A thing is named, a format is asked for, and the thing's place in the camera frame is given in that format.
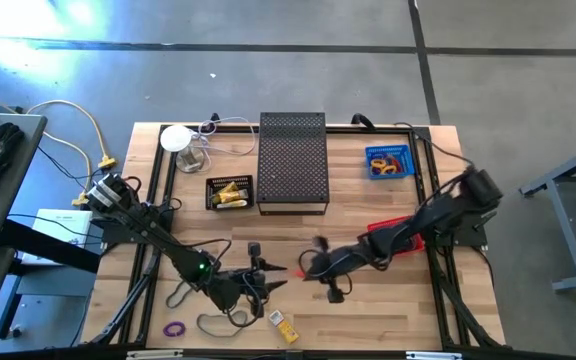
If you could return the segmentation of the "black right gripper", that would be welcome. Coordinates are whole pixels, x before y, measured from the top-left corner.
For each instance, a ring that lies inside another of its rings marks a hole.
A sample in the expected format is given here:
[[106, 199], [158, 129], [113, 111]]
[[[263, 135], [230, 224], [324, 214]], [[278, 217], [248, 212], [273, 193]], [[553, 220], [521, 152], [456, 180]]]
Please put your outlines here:
[[305, 271], [305, 280], [318, 280], [328, 285], [327, 299], [329, 303], [337, 304], [344, 302], [344, 296], [349, 294], [342, 291], [337, 285], [339, 276], [348, 275], [350, 272], [368, 263], [368, 247], [362, 242], [355, 245], [347, 245], [330, 250], [328, 239], [317, 236], [313, 240], [319, 252], [309, 261], [309, 267], [313, 271]]

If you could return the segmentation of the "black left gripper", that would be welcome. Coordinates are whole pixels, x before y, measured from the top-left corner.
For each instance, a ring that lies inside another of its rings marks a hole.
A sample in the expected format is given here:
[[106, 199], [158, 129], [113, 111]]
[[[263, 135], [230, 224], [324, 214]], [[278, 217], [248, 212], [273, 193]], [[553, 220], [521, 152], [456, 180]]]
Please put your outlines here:
[[286, 267], [274, 265], [261, 257], [261, 245], [248, 244], [251, 264], [248, 268], [219, 271], [210, 279], [210, 298], [224, 313], [232, 310], [244, 295], [251, 301], [251, 314], [263, 316], [263, 301], [273, 290], [285, 285], [287, 280], [266, 283], [264, 271], [285, 271]]

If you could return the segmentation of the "teal rubber band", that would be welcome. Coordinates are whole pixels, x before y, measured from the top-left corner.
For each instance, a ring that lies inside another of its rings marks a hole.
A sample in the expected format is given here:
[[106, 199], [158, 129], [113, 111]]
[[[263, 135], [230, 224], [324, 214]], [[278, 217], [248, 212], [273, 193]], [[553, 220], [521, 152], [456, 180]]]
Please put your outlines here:
[[213, 338], [232, 338], [243, 330], [242, 325], [247, 322], [248, 314], [237, 310], [230, 314], [200, 314], [196, 319], [196, 327]]
[[180, 281], [175, 289], [166, 297], [166, 307], [169, 309], [179, 307], [192, 291], [193, 289], [185, 281]]

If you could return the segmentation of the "red plastic basket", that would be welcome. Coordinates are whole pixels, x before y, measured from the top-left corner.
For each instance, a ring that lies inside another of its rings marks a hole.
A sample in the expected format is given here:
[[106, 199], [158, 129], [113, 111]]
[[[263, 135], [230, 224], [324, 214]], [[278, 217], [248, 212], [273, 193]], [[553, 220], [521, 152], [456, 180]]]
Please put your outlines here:
[[[372, 232], [374, 230], [379, 230], [382, 228], [393, 227], [400, 223], [405, 222], [406, 220], [410, 219], [410, 216], [402, 216], [398, 218], [393, 218], [390, 220], [384, 220], [376, 223], [369, 224], [367, 226], [367, 230]], [[424, 240], [420, 234], [415, 234], [408, 240], [408, 245], [403, 250], [398, 250], [396, 252], [397, 255], [399, 254], [407, 254], [407, 253], [416, 253], [420, 252], [425, 249]]]

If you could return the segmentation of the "black plastic basket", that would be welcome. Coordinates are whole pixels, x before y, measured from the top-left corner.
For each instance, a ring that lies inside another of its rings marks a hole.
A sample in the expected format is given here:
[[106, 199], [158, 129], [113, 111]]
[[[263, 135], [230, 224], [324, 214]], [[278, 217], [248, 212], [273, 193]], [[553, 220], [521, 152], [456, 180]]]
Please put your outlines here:
[[[237, 184], [238, 190], [246, 189], [248, 191], [248, 198], [244, 199], [248, 202], [248, 206], [245, 208], [227, 208], [227, 209], [217, 209], [216, 205], [220, 204], [218, 191], [225, 187], [228, 183], [234, 181]], [[217, 177], [209, 178], [206, 180], [206, 199], [205, 208], [212, 211], [225, 211], [225, 210], [235, 210], [235, 209], [247, 209], [254, 205], [254, 188], [253, 188], [253, 177], [251, 175], [240, 175], [240, 176], [230, 176], [230, 177]]]

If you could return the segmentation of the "black perforated metal riser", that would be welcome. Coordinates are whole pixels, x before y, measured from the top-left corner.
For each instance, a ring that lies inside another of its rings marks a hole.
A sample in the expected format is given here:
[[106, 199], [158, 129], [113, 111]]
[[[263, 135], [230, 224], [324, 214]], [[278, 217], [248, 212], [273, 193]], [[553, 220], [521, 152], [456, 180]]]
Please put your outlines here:
[[261, 113], [256, 182], [260, 214], [323, 215], [329, 202], [325, 115]]

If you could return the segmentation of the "blue plastic basket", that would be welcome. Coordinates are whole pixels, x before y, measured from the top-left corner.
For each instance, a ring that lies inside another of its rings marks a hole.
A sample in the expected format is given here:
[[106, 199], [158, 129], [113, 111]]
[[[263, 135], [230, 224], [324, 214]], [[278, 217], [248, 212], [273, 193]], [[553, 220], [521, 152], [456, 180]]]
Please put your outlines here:
[[415, 174], [408, 145], [382, 145], [365, 148], [366, 165], [372, 180], [404, 178]]

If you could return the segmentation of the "white mushroom lamp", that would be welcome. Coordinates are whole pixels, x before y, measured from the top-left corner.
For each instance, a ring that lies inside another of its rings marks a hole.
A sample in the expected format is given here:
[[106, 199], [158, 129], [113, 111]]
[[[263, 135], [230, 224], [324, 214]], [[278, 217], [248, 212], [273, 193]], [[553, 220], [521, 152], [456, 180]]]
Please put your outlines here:
[[205, 164], [204, 152], [194, 144], [197, 133], [184, 125], [166, 127], [160, 144], [174, 156], [175, 165], [183, 173], [197, 173]]

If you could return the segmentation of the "white cardboard box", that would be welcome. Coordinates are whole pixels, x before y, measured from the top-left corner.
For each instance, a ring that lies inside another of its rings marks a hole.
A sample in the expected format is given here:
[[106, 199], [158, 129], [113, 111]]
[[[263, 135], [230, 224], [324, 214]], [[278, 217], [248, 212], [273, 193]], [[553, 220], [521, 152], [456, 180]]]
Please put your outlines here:
[[91, 211], [39, 209], [32, 229], [80, 248], [86, 244]]

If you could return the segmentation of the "silver metal bracket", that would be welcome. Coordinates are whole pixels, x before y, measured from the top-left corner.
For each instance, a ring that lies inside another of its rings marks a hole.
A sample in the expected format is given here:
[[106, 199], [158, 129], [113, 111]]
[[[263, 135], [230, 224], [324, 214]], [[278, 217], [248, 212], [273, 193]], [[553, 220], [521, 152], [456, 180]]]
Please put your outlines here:
[[177, 359], [183, 357], [182, 350], [159, 349], [159, 350], [139, 350], [129, 351], [126, 360], [162, 360]]
[[463, 360], [461, 353], [407, 351], [406, 360]]

